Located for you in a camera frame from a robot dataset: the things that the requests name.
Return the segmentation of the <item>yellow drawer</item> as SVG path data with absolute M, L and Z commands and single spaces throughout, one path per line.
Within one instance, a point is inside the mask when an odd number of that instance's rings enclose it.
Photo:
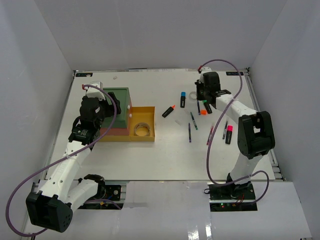
M 129 136 L 131 142 L 155 141 L 154 106 L 136 106 L 131 109 Z

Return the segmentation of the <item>grey duct tape roll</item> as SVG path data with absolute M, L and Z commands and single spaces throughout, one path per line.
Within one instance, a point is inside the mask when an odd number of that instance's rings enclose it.
M 133 133 L 138 137 L 150 137 L 151 128 L 146 122 L 139 122 L 134 126 Z

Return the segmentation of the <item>small clear tape roll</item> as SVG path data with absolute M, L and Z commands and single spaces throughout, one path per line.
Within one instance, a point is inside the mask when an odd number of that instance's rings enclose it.
M 195 91 L 192 91 L 189 93 L 189 99 L 192 100 L 192 101 L 196 101 L 198 98 L 197 98 L 197 93 Z

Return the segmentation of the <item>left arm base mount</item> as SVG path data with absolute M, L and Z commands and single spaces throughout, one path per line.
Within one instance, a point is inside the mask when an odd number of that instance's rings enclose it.
M 121 210 L 125 197 L 121 185 L 105 185 L 99 193 L 90 197 L 79 209 L 81 210 Z

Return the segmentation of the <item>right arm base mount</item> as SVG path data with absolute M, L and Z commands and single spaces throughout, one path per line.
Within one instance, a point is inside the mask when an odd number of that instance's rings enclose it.
M 209 184 L 203 190 L 209 197 L 209 206 L 212 213 L 222 212 L 255 212 L 258 210 L 255 191 L 252 183 L 248 187 L 232 191 L 232 186 L 218 187 Z

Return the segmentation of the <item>pink cap black highlighter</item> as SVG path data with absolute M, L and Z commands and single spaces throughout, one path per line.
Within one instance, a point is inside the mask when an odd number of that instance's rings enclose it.
M 228 125 L 226 129 L 226 135 L 225 135 L 225 143 L 227 145 L 231 144 L 232 134 L 233 134 L 233 126 Z

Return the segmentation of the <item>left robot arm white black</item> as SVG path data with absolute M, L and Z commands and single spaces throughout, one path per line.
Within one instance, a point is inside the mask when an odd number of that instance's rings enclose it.
M 63 233 L 70 225 L 75 211 L 90 198 L 105 196 L 103 177 L 87 175 L 75 188 L 71 185 L 84 160 L 91 153 L 106 118 L 116 119 L 121 113 L 120 101 L 113 92 L 86 92 L 79 109 L 80 115 L 72 124 L 64 160 L 37 193 L 26 198 L 31 224 Z

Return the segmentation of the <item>green drawer cabinet box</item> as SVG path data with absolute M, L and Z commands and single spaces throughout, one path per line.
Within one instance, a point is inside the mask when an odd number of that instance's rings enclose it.
M 115 122 L 101 142 L 130 142 L 132 101 L 128 87 L 104 87 L 106 93 L 113 92 L 119 101 L 121 113 L 117 113 Z

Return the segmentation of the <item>green cap black highlighter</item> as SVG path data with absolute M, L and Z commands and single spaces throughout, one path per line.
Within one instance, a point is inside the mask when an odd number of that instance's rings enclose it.
M 202 102 L 203 102 L 203 105 L 204 105 L 204 108 L 205 108 L 206 112 L 208 114 L 211 114 L 212 113 L 212 109 L 210 107 L 210 104 L 206 100 L 203 100 Z

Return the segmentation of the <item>blue cap black highlighter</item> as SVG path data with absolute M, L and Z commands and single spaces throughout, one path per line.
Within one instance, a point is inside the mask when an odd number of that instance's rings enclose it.
M 182 91 L 180 94 L 180 107 L 185 108 L 186 106 L 186 92 Z

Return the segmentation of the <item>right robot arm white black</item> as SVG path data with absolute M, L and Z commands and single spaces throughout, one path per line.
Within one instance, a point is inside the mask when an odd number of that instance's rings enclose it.
M 251 177 L 263 156 L 275 147 L 272 119 L 267 111 L 256 111 L 241 103 L 229 90 L 222 89 L 217 72 L 205 72 L 195 82 L 197 99 L 227 115 L 237 124 L 239 156 L 226 182 L 214 184 L 236 200 L 251 185 Z

